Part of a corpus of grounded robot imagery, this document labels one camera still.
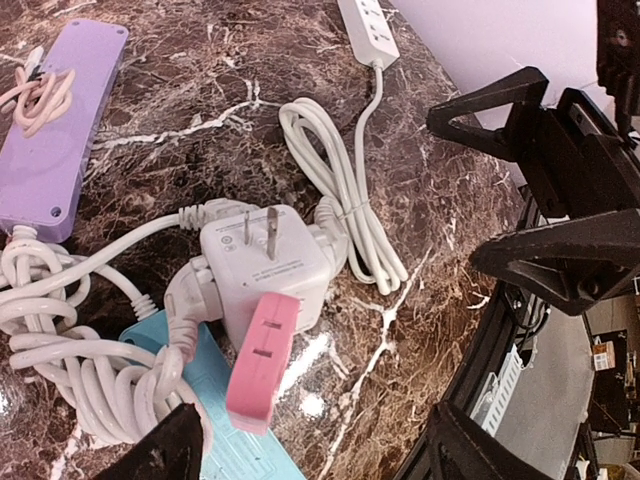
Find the white cube socket adapter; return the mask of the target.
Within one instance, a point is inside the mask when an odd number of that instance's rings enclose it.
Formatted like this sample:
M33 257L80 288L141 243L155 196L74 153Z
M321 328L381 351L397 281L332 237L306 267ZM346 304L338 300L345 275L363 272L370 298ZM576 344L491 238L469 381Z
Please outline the white cube socket adapter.
M212 221L200 231L200 244L236 349L268 292L300 300L297 333L315 327L334 271L296 210L276 205Z

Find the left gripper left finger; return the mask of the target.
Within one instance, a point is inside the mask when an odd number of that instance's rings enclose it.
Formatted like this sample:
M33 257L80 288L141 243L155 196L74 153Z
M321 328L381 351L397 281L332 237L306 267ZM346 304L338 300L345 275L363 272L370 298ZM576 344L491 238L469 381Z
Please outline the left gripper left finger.
M203 428L193 404L180 404L129 452L94 476L99 480L200 478Z

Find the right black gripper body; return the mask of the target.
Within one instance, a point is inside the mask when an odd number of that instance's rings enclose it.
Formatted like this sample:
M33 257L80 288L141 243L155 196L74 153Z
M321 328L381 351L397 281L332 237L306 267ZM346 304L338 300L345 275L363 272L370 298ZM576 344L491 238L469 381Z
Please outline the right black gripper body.
M585 92L566 89L541 115L525 168L550 223L639 211L639 160Z

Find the pink plug adapter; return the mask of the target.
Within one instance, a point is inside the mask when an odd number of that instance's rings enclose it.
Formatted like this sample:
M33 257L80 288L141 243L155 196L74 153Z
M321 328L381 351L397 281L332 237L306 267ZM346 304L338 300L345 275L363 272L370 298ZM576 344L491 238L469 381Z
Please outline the pink plug adapter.
M259 300L234 363L226 395L233 427L265 435L289 362L300 300L269 292Z

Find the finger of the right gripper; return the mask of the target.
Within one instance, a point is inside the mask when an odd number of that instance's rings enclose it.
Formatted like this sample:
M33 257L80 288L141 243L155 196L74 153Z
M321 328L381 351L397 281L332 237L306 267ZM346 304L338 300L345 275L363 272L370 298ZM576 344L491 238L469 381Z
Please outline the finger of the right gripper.
M567 315L628 294L639 275L639 211L611 211L496 236L473 267L536 295Z
M531 144L549 85L527 66L478 90L429 109L428 131L508 162L518 162Z

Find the teal power strip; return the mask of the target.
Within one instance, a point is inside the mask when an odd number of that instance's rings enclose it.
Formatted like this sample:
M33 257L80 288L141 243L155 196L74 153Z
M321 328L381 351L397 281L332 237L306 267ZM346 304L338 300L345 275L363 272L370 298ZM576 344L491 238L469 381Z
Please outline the teal power strip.
M183 379L197 395L213 425L214 442L202 459L200 477L208 480L304 480L305 476L276 436L254 435L232 426L226 410L231 367L208 327L199 325L196 355Z

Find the white power strip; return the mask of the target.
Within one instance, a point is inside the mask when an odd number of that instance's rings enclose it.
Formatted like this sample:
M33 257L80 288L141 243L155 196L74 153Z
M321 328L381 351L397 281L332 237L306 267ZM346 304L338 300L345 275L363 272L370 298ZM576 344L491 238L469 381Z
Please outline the white power strip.
M386 70L400 58L377 0L338 0L337 3L352 51L359 63Z

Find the white three-pin plug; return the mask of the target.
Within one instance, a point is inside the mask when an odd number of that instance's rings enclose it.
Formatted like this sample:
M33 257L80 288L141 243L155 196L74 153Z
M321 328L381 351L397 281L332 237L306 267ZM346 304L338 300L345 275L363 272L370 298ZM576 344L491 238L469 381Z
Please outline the white three-pin plug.
M196 355L199 325L224 316L219 290L204 256L191 258L170 281L164 295L169 344L184 364Z

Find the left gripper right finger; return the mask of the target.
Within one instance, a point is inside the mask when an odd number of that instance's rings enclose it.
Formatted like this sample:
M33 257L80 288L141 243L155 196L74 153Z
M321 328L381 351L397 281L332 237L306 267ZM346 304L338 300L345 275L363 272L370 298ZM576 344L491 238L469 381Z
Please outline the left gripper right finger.
M432 409L419 442L396 473L397 479L546 479L460 408L441 401Z

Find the purple power strip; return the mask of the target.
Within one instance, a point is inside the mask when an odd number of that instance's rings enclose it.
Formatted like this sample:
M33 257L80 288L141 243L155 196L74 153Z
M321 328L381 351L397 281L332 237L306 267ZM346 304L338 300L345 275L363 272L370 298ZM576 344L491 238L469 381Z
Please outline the purple power strip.
M1 150L1 230L16 225L61 243L71 236L90 147L128 39L126 27L74 19L42 62L46 73L76 73L70 108L26 138L10 128Z

